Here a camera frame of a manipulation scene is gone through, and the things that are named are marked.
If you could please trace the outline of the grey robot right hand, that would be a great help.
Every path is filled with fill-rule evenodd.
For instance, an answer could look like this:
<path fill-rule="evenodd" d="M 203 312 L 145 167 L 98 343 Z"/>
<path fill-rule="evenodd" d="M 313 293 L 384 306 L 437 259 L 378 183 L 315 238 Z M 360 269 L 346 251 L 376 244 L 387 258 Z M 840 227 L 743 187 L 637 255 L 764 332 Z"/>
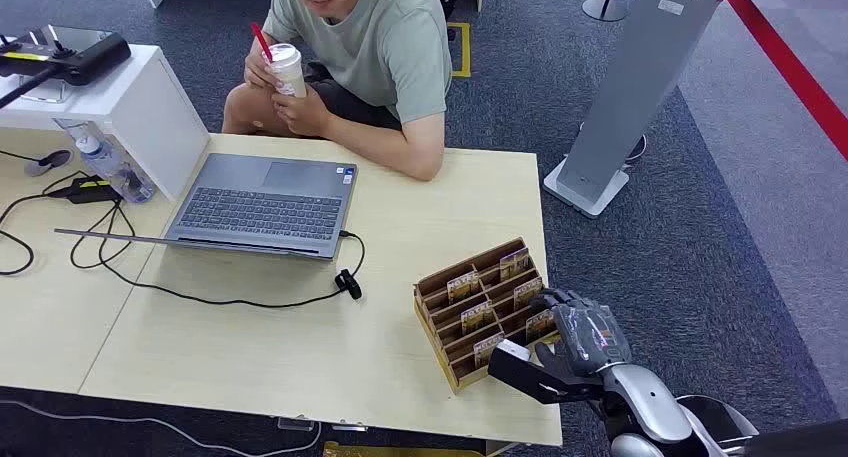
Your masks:
<path fill-rule="evenodd" d="M 610 307 L 574 291 L 543 288 L 529 299 L 549 310 L 565 348 L 563 359 L 577 377 L 589 377 L 632 361 L 632 351 Z"/>

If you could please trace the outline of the person's left hand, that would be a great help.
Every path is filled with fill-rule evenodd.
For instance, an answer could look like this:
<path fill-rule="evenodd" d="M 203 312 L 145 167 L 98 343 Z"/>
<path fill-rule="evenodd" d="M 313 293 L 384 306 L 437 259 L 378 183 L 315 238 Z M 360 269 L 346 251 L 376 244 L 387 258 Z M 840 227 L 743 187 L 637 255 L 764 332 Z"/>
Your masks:
<path fill-rule="evenodd" d="M 305 90 L 304 97 L 273 93 L 271 101 L 274 113 L 288 134 L 323 138 L 326 136 L 332 114 L 312 86 L 307 85 Z"/>

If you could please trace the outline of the person's right hand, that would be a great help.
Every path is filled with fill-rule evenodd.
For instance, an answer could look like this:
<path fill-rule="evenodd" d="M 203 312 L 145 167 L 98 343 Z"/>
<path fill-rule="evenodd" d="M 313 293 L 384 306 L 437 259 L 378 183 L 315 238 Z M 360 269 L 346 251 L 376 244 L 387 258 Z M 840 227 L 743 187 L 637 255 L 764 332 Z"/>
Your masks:
<path fill-rule="evenodd" d="M 276 78 L 269 71 L 264 52 L 256 38 L 245 57 L 244 80 L 247 85 L 256 88 L 273 89 L 276 84 Z"/>

